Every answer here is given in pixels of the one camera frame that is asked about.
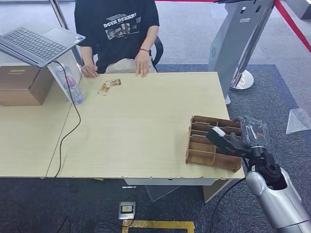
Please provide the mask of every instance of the cardboard divider tray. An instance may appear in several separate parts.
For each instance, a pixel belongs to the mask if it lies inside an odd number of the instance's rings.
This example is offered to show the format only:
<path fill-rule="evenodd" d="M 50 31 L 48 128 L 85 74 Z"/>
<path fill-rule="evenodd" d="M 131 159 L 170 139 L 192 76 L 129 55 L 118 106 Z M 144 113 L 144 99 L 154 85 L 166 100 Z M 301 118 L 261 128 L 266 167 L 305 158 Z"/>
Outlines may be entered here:
<path fill-rule="evenodd" d="M 205 116 L 193 116 L 189 130 L 189 143 L 186 153 L 186 163 L 199 163 L 217 166 L 237 172 L 242 167 L 242 159 L 222 153 L 206 138 L 208 132 L 217 126 L 226 133 L 226 138 L 234 132 L 241 136 L 239 122 L 216 119 Z"/>

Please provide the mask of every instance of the table leg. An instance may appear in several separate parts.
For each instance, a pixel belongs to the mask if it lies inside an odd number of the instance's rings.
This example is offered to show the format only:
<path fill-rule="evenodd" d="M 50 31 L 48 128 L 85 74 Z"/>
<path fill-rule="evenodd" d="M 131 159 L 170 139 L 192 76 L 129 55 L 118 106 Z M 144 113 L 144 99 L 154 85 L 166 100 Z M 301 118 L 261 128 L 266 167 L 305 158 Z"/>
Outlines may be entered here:
<path fill-rule="evenodd" d="M 228 185 L 232 180 L 217 180 L 212 185 L 203 186 L 203 194 L 205 203 L 208 203 L 213 197 L 220 192 L 222 189 Z"/>

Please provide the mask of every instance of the metal stand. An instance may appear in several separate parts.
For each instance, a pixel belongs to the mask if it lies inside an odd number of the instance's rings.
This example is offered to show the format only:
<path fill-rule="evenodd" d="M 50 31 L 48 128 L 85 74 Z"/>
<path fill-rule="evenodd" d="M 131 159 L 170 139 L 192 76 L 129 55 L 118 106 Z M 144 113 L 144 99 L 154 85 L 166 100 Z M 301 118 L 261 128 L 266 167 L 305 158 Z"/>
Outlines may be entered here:
<path fill-rule="evenodd" d="M 62 10 L 60 10 L 60 6 L 58 3 L 58 0 L 49 0 L 51 5 L 52 6 L 54 12 L 55 13 L 56 17 L 57 18 L 58 22 L 60 22 L 60 26 L 62 28 L 65 28 L 69 30 L 69 27 L 66 23 L 66 21 L 65 20 L 64 15 L 63 15 Z M 82 66 L 83 65 L 83 60 L 82 58 L 80 56 L 80 53 L 79 52 L 79 50 L 77 49 L 77 47 L 73 47 L 71 49 L 73 53 L 73 55 L 75 56 L 75 60 L 78 62 L 78 64 Z"/>
<path fill-rule="evenodd" d="M 230 87 L 244 90 L 253 85 L 252 75 L 245 70 L 273 6 L 274 0 L 225 5 L 228 15 L 213 41 L 208 64 L 209 71 L 218 72 L 225 99 Z"/>

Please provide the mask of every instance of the hand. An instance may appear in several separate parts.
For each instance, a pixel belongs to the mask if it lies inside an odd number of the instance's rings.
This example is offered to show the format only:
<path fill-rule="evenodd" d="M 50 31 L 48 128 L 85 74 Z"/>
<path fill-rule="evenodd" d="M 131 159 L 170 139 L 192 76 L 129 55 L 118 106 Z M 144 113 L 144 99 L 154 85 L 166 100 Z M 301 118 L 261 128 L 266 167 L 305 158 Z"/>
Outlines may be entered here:
<path fill-rule="evenodd" d="M 96 65 L 94 65 L 93 63 L 85 65 L 84 67 L 82 67 L 81 69 L 82 74 L 84 74 L 85 77 L 88 77 L 88 78 L 98 77 L 97 70 L 98 70 L 98 67 L 97 67 Z"/>
<path fill-rule="evenodd" d="M 135 75 L 140 74 L 142 78 L 146 77 L 149 73 L 150 58 L 149 52 L 140 50 L 135 58 L 136 72 Z"/>

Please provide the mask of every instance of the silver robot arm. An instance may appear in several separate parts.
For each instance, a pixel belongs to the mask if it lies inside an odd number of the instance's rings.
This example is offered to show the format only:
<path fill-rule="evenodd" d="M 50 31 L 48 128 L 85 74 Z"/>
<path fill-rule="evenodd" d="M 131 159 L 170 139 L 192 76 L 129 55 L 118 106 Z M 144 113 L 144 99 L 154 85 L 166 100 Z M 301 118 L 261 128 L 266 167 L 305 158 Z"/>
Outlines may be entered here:
<path fill-rule="evenodd" d="M 277 233 L 311 233 L 310 217 L 288 174 L 282 168 L 287 187 L 272 190 L 257 171 L 250 171 L 246 182 L 260 205 L 272 228 Z"/>
<path fill-rule="evenodd" d="M 310 217 L 288 174 L 266 149 L 266 125 L 248 117 L 239 121 L 241 139 L 231 133 L 229 140 L 218 127 L 210 130 L 207 138 L 225 154 L 243 158 L 247 184 L 277 233 L 311 233 Z"/>

